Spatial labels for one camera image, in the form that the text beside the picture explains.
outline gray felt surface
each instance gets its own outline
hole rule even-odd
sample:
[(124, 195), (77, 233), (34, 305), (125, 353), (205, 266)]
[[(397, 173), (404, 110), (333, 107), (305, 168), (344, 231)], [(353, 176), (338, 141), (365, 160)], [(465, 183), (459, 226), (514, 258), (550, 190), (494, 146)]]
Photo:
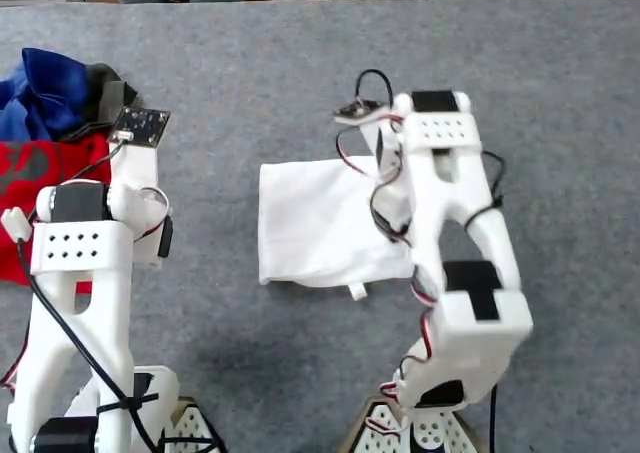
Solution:
[[(132, 349), (175, 369), (231, 451), (333, 451), (418, 337), (403, 282), (356, 304), (257, 281), (260, 164), (334, 157), (330, 111), (368, 67), (398, 91), (466, 91), (509, 161), (504, 210), (535, 334), (502, 383), (502, 451), (638, 451), (640, 2), (57, 5), (0, 19), (2, 72), (24, 46), (105, 61), (174, 112), (160, 152), (173, 255), (135, 275)], [(442, 243), (470, 253), (458, 231)], [(3, 364), (28, 307), (27, 291), (0, 289)], [(486, 402), (465, 415), (485, 428)]]

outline white fabric pouch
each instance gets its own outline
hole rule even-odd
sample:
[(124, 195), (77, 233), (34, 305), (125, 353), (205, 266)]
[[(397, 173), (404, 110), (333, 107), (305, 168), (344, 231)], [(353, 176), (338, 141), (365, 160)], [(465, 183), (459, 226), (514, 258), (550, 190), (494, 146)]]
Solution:
[(408, 278), (407, 246), (391, 243), (369, 211), (375, 159), (292, 162), (260, 168), (258, 255), (260, 283), (294, 281), (311, 287), (349, 286), (355, 299), (363, 283)]

